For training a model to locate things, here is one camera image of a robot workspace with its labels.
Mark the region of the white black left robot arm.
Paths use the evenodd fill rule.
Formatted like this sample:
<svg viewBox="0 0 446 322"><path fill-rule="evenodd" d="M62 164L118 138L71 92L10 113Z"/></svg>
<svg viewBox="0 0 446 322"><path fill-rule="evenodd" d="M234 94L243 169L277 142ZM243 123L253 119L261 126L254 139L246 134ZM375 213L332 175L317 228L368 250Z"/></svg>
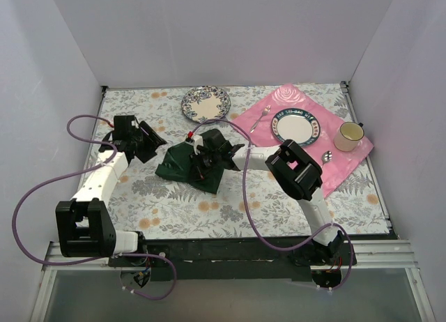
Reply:
<svg viewBox="0 0 446 322"><path fill-rule="evenodd" d="M166 141L134 115L115 116L113 130L100 142L93 170L70 201L56 206L56 224L65 257L109 257L124 254L133 266L143 265L148 249L138 231L117 231L108 204L133 159L146 163Z"/></svg>

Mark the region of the dark green cloth napkin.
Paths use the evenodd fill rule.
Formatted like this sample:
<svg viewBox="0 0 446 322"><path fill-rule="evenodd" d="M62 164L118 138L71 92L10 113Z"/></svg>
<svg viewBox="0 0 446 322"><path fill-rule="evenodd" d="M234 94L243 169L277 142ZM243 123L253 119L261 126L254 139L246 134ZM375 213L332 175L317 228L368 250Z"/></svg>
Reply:
<svg viewBox="0 0 446 322"><path fill-rule="evenodd" d="M168 148L162 163L157 166L155 174L168 181L187 183L198 190L216 194L224 169L216 168L205 179L190 178L192 151L192 146L185 141Z"/></svg>

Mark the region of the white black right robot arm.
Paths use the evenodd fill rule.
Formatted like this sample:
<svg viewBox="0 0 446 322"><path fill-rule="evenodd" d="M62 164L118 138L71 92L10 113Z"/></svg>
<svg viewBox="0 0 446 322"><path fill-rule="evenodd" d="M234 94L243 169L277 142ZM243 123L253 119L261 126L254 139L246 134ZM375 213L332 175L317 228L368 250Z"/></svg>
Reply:
<svg viewBox="0 0 446 322"><path fill-rule="evenodd" d="M321 166L295 141L287 139L278 146L258 147L251 144L232 145L217 129L200 135L189 132L186 143L192 146L191 175L199 182L210 177L216 168L241 171L243 182L249 169L269 171L282 190L301 207L311 229L311 236L293 247L278 247L269 243L248 218L259 240L271 249L290 252L307 243L323 264L341 259L344 237L341 228L332 222L323 198Z"/></svg>

